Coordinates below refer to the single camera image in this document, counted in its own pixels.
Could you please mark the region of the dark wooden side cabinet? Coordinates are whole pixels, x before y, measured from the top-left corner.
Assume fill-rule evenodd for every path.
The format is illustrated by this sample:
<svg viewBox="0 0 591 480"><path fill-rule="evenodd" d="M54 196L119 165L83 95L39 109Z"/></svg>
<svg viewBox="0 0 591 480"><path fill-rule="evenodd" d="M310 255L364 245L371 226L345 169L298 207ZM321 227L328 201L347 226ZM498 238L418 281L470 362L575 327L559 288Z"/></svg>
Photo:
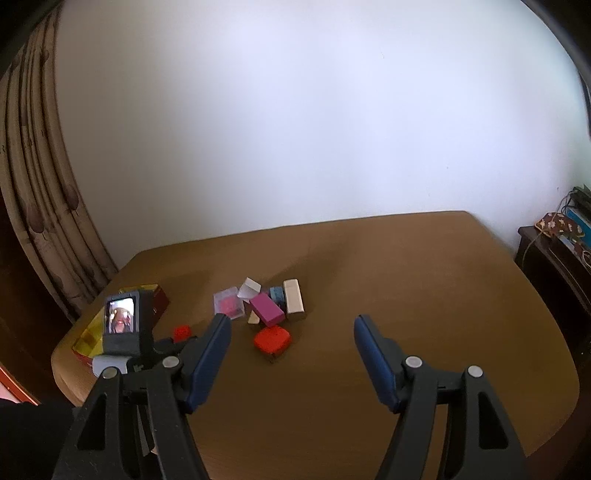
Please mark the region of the dark wooden side cabinet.
<svg viewBox="0 0 591 480"><path fill-rule="evenodd" d="M518 229L515 263L554 317L576 361L590 355L590 273L561 241Z"/></svg>

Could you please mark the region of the beige patterned curtain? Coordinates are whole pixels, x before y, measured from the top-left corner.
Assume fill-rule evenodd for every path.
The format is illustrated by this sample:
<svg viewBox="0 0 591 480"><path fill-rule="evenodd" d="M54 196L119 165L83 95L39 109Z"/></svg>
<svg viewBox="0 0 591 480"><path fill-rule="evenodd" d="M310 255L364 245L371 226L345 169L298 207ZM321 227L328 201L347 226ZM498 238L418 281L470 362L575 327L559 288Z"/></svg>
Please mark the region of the beige patterned curtain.
<svg viewBox="0 0 591 480"><path fill-rule="evenodd" d="M1 77L1 193L34 272L70 320L117 272L78 189L56 93L61 10L27 36Z"/></svg>

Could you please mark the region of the red tape measure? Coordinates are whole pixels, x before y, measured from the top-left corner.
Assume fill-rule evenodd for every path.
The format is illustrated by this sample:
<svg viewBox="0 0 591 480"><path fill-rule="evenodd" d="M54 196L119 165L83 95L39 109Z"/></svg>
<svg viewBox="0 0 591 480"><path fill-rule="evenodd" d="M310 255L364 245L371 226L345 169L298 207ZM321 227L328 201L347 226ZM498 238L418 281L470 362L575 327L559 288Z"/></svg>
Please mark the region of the red tape measure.
<svg viewBox="0 0 591 480"><path fill-rule="evenodd" d="M293 338L280 325L263 328L253 337L253 345L267 360L274 361L290 347Z"/></svg>

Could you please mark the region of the red gold toffee tin box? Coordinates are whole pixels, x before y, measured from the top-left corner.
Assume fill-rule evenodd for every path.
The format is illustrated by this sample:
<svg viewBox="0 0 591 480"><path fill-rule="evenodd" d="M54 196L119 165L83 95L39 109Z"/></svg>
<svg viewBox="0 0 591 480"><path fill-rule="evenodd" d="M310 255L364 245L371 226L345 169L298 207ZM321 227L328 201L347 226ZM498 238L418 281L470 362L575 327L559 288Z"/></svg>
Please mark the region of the red gold toffee tin box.
<svg viewBox="0 0 591 480"><path fill-rule="evenodd" d="M139 357L151 348L152 330L168 305L158 284L124 288L106 297L71 350L87 365L99 355Z"/></svg>

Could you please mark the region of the small clear box red contents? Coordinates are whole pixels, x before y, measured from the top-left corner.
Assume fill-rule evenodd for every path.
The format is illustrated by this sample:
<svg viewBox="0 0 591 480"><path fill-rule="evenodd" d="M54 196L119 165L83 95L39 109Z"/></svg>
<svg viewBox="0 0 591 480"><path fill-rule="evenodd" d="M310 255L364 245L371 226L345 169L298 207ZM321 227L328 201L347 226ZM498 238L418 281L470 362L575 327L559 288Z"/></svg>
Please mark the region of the small clear box red contents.
<svg viewBox="0 0 591 480"><path fill-rule="evenodd" d="M214 293L213 310L215 314L226 315L230 320L245 316L245 304L238 297L238 288L232 286Z"/></svg>

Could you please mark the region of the red rectangular box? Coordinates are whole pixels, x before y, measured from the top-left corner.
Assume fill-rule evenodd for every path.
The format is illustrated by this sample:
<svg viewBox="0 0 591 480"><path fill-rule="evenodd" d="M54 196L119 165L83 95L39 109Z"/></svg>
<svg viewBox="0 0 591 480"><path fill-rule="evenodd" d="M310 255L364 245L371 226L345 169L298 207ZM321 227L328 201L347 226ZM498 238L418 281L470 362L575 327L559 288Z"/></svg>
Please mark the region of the red rectangular box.
<svg viewBox="0 0 591 480"><path fill-rule="evenodd" d="M181 343L188 340L192 336L191 327L189 325L180 325L173 330L173 341Z"/></svg>

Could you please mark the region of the patterned pouch on cabinet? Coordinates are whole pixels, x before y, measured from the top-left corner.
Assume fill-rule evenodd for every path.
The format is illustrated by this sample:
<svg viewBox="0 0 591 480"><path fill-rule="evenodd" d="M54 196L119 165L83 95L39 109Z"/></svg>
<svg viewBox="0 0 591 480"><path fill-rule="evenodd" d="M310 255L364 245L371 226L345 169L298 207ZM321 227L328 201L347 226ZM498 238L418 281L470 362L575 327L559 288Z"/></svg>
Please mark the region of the patterned pouch on cabinet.
<svg viewBox="0 0 591 480"><path fill-rule="evenodd" d="M565 236L575 240L584 237L581 226L560 212L547 213L536 222L535 228L547 237Z"/></svg>

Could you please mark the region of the magenta rectangular box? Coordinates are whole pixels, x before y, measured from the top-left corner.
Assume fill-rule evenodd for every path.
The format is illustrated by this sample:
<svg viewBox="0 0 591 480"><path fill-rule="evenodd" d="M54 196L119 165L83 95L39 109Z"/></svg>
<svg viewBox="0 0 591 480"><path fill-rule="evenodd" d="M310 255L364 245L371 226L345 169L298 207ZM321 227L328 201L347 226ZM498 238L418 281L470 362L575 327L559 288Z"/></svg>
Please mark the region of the magenta rectangular box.
<svg viewBox="0 0 591 480"><path fill-rule="evenodd" d="M266 327L280 324L286 317L280 306L274 303L266 293L259 293L256 297L253 297L250 300L250 306Z"/></svg>

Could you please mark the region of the white chevron cube box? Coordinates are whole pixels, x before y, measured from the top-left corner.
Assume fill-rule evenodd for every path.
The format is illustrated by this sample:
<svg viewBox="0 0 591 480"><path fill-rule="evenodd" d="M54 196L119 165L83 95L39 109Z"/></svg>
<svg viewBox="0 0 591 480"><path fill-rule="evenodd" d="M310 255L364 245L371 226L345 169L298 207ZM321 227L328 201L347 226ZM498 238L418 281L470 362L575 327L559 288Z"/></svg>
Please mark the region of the white chevron cube box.
<svg viewBox="0 0 591 480"><path fill-rule="evenodd" d="M250 300L259 293L262 292L262 286L256 280L252 278L246 277L245 281L243 281L242 286L238 289L238 298L246 303L249 303Z"/></svg>

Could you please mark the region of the small gold box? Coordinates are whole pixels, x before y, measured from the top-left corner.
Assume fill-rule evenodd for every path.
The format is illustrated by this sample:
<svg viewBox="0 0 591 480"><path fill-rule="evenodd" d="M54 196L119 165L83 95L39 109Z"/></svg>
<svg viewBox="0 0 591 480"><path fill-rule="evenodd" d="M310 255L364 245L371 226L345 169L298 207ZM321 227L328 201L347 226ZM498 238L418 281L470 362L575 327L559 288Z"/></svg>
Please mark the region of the small gold box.
<svg viewBox="0 0 591 480"><path fill-rule="evenodd" d="M254 311L250 312L249 319L247 319L247 323L249 325L259 325L260 324L259 315L257 315L256 312L254 312Z"/></svg>

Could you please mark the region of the long champagne gold box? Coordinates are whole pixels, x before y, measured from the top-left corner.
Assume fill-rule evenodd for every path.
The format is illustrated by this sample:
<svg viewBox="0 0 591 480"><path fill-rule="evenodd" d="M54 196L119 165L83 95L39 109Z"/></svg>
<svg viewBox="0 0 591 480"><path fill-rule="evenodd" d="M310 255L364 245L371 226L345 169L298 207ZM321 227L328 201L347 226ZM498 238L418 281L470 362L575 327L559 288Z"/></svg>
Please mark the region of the long champagne gold box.
<svg viewBox="0 0 591 480"><path fill-rule="evenodd" d="M283 293L286 297L287 317L294 320L304 318L304 299L300 282L297 279L284 280Z"/></svg>

